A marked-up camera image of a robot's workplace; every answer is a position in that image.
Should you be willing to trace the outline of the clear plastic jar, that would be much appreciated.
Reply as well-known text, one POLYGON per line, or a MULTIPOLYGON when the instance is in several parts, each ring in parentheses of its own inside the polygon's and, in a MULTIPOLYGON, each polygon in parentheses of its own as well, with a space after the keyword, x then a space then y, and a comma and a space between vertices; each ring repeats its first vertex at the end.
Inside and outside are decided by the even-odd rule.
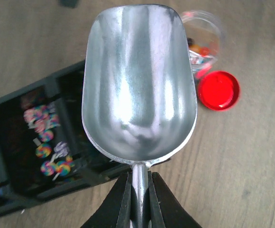
POLYGON ((217 62, 225 43, 225 31, 220 19, 203 10, 181 13, 184 25, 192 72, 200 80, 217 62))

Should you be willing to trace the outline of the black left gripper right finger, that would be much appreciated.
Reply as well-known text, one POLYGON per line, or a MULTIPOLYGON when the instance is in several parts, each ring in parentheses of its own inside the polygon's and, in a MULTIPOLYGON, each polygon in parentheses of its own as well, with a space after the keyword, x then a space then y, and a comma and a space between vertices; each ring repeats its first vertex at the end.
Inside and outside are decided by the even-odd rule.
POLYGON ((153 228, 201 228, 157 172, 148 172, 150 219, 153 228))

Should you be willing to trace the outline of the black candy tray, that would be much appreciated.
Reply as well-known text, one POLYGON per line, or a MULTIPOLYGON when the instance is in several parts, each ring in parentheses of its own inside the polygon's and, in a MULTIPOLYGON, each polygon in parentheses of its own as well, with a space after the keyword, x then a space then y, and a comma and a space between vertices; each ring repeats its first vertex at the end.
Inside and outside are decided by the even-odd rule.
POLYGON ((81 122, 84 61, 0 98, 0 217, 118 178, 81 122))

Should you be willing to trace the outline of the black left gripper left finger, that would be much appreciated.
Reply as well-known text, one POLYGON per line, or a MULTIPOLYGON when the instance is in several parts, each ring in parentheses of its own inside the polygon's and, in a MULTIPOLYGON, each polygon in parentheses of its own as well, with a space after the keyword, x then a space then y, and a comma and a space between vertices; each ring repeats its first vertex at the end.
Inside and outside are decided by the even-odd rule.
POLYGON ((132 174, 122 174, 98 210, 82 228, 129 228, 131 218, 132 174))

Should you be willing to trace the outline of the silver metal scoop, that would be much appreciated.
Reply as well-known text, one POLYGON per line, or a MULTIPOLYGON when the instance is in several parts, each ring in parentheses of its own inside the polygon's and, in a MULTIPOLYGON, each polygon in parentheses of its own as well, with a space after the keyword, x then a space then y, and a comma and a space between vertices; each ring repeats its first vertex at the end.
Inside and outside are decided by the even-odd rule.
POLYGON ((186 32, 174 9, 125 5, 97 15, 86 49, 82 124, 100 153, 131 166, 135 228, 150 221, 148 169, 187 144, 197 112, 186 32))

